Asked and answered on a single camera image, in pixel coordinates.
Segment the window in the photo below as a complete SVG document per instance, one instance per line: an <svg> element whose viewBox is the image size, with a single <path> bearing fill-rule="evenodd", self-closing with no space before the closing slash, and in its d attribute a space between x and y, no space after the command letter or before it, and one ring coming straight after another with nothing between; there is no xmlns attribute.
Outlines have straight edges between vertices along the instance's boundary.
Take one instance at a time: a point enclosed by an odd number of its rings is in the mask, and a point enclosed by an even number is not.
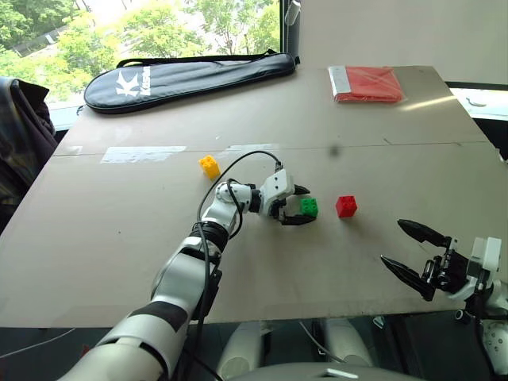
<svg viewBox="0 0 508 381"><path fill-rule="evenodd" d="M280 50L279 0L0 0L0 75L50 89L50 108L124 58Z"/></svg>

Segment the toy building block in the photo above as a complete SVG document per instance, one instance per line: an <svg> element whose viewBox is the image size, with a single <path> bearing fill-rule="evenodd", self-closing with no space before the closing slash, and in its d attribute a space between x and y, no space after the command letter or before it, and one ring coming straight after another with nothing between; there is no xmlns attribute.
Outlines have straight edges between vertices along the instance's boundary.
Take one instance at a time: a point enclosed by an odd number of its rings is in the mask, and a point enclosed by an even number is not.
<svg viewBox="0 0 508 381"><path fill-rule="evenodd" d="M305 216L316 217L318 215L318 203L315 198L302 198L300 200L300 212Z"/></svg>
<svg viewBox="0 0 508 381"><path fill-rule="evenodd" d="M207 155L199 160L202 170L206 173L210 180L215 179L221 174L219 171L219 164L211 155Z"/></svg>
<svg viewBox="0 0 508 381"><path fill-rule="evenodd" d="M340 196L335 204L335 209L337 209L339 218L352 217L358 209L355 196Z"/></svg>

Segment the red plastic bag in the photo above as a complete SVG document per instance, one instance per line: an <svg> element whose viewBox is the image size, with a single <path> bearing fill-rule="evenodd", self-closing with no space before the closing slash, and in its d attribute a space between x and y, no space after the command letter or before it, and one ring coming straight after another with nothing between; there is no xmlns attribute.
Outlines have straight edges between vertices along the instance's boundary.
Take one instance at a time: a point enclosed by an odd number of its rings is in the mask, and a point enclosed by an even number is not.
<svg viewBox="0 0 508 381"><path fill-rule="evenodd" d="M338 102L400 102L404 93L391 67L328 68Z"/></svg>

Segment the white tape strip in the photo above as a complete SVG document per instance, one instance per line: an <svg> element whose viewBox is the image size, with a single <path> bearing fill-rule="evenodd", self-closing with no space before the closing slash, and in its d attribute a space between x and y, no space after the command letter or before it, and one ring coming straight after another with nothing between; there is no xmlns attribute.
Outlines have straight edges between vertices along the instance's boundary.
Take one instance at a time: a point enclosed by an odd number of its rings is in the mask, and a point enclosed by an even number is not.
<svg viewBox="0 0 508 381"><path fill-rule="evenodd" d="M109 147L101 164L123 164L165 161L176 152L185 151L184 145L168 147Z"/></svg>

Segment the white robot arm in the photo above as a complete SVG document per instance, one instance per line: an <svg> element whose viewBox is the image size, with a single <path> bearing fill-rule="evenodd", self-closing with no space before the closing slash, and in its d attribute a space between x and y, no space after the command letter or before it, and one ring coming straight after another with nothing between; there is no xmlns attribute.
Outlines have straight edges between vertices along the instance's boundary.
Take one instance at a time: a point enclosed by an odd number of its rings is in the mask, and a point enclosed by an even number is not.
<svg viewBox="0 0 508 381"><path fill-rule="evenodd" d="M492 378L508 375L508 285L495 278L499 268L501 240L476 238L469 260L459 254L457 239L445 237L428 226L409 220L398 224L419 242L445 248L443 256L428 260L420 276L404 264L384 256L381 260L404 283L431 301L436 289L452 300L464 300L456 320L475 318L475 331L489 361Z"/></svg>
<svg viewBox="0 0 508 381"><path fill-rule="evenodd" d="M203 311L205 315L210 311L221 279L221 255L241 213L274 217L283 225L301 225L315 219L288 217L283 212L286 197L309 191L295 185L276 161L275 174L259 190L232 180L218 184L210 207L157 275L151 302L115 325L61 381L171 378L183 350L187 326L191 320L203 318Z"/></svg>

